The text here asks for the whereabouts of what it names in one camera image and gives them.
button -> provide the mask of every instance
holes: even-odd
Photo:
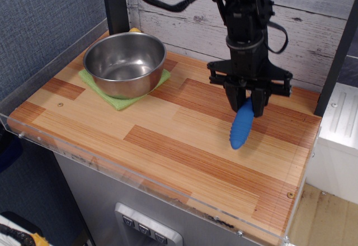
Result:
[[[127,216],[123,215],[123,222],[127,225],[130,226],[131,228],[134,227],[134,222],[131,218],[128,218]]]
[[[154,233],[156,236],[156,240],[159,241],[162,244],[168,244],[168,240],[165,236],[158,234],[157,232]]]
[[[142,232],[144,235],[150,236],[150,230],[149,228],[145,227],[144,225],[139,224],[138,228],[140,232]]]

black pole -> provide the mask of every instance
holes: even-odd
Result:
[[[110,35],[129,31],[126,0],[105,0]]]
[[[358,26],[358,0],[354,0],[351,13],[348,17],[346,27],[343,31],[343,35],[340,44],[337,48],[336,55],[333,59],[331,69],[329,70],[326,82],[323,86],[322,93],[319,96],[317,107],[314,114],[317,116],[323,116],[329,99],[331,98],[333,89],[335,88],[338,76],[342,69],[343,63],[346,59],[349,47],[352,43],[354,34]]]

green sponge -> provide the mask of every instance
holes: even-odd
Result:
[[[82,81],[84,81],[87,85],[89,85],[98,95],[100,95],[106,102],[108,102],[111,106],[113,106],[116,110],[122,110],[128,106],[130,106],[132,103],[135,103],[136,101],[142,99],[143,97],[145,97],[145,95],[137,97],[137,98],[133,98],[133,99],[126,99],[126,100],[122,100],[122,99],[116,99],[113,97],[110,97],[108,95],[106,95],[105,93],[103,93],[95,84],[92,76],[88,73],[88,71],[86,71],[85,69],[80,71],[79,73],[80,78],[82,79]],[[163,84],[166,80],[168,80],[170,77],[170,72],[167,70],[163,70],[162,73],[162,77],[161,80],[159,81],[158,85],[155,87],[155,89],[157,87],[159,87],[161,84]]]

wood grain surface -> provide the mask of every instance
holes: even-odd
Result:
[[[230,147],[235,113],[203,61],[168,53],[168,81],[116,111],[78,71],[84,53],[18,107],[13,131],[157,196],[179,200],[225,228],[278,245],[286,234],[320,117],[318,94],[272,96],[247,142]]]

metal bowl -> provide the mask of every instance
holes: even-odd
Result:
[[[156,87],[166,55],[166,48],[158,38],[126,32],[96,42],[85,53],[83,64],[105,94],[131,99]]]

